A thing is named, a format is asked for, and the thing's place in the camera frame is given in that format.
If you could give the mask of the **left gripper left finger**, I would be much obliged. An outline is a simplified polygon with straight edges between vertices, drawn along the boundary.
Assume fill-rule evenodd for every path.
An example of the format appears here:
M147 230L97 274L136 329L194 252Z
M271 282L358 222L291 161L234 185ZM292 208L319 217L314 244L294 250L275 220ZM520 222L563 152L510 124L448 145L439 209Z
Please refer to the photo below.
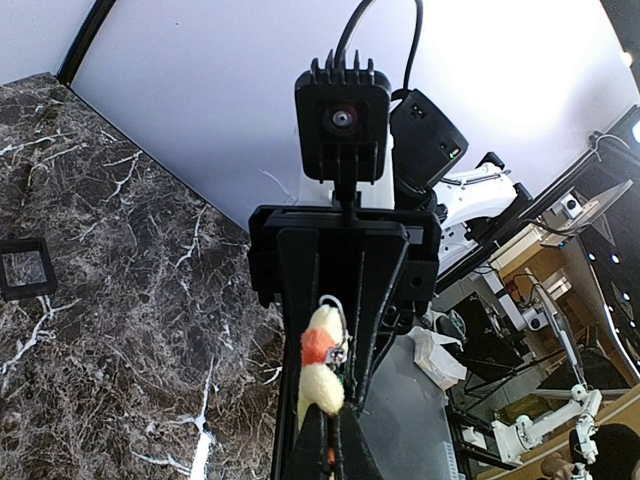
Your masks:
M286 464L286 480L328 480L333 473L329 462L329 417L312 404Z

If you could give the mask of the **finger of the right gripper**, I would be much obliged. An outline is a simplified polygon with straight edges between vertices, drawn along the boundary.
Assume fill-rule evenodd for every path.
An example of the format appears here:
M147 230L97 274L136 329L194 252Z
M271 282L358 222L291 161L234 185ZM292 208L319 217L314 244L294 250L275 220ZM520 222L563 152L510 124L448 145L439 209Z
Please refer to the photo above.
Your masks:
M363 408L366 402L378 330L404 268L408 245L403 227L365 234L347 375L348 398L353 408Z
M316 301L318 233L311 229L284 228L276 240L286 340L270 477L282 479L297 436L300 339Z

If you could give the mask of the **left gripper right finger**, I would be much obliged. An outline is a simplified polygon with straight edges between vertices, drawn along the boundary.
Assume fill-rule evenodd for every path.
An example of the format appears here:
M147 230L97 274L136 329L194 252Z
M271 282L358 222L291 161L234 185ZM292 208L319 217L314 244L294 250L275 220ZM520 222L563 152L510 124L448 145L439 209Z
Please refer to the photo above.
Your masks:
M335 478L382 480L357 416L346 404L334 418Z

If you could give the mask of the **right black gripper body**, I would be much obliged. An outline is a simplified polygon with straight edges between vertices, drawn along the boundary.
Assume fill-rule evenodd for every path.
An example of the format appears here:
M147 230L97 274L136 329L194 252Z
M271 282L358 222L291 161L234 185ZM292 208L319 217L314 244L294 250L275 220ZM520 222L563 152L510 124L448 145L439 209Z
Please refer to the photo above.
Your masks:
M415 211L357 209L347 217L331 207L260 206L249 220L252 288L263 306L281 302L277 234L284 228L311 229L318 233L316 299L333 295L355 313L365 234L394 227L405 229L409 245L389 304L425 302L436 284L441 227L435 214Z

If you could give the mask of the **flower brooch green orange yellow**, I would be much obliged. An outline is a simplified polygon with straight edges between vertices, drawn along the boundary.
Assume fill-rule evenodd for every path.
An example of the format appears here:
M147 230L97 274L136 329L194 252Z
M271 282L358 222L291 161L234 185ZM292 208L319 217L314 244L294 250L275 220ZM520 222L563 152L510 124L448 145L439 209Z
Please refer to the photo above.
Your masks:
M323 295L301 335L301 369L298 383L297 427L302 431L311 405L335 417L345 402L340 376L349 353L350 334L341 301Z

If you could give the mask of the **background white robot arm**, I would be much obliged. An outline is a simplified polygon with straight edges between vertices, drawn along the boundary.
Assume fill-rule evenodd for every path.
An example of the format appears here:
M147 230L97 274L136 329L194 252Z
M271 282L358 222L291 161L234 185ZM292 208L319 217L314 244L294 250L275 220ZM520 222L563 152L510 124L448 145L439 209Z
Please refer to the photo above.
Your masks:
M457 460L462 459L464 454L505 470L515 469L524 465L521 457L525 453L543 444L545 435L574 420L574 430L583 461L575 464L571 479L592 479L589 466L595 463L598 455L598 447L592 436L597 431L596 415L601 402L602 394L599 390L587 390L584 385L577 384L572 387L569 401L563 407L538 420L533 421L527 415L521 415L512 425L493 421L489 427L489 434L496 441L499 451L497 456L465 440L457 445L451 441L442 441L437 452L445 455L451 479L460 478L461 470L458 468Z

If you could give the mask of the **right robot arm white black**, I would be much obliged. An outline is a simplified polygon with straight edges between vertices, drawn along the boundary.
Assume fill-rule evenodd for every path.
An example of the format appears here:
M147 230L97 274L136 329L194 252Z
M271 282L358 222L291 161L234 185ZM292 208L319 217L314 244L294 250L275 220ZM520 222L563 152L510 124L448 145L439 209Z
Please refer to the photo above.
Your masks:
M300 87L305 174L325 206L262 206L250 220L253 289L280 304L285 351L271 475L377 479L360 426L374 375L426 310L449 225L499 218L527 192L422 93Z

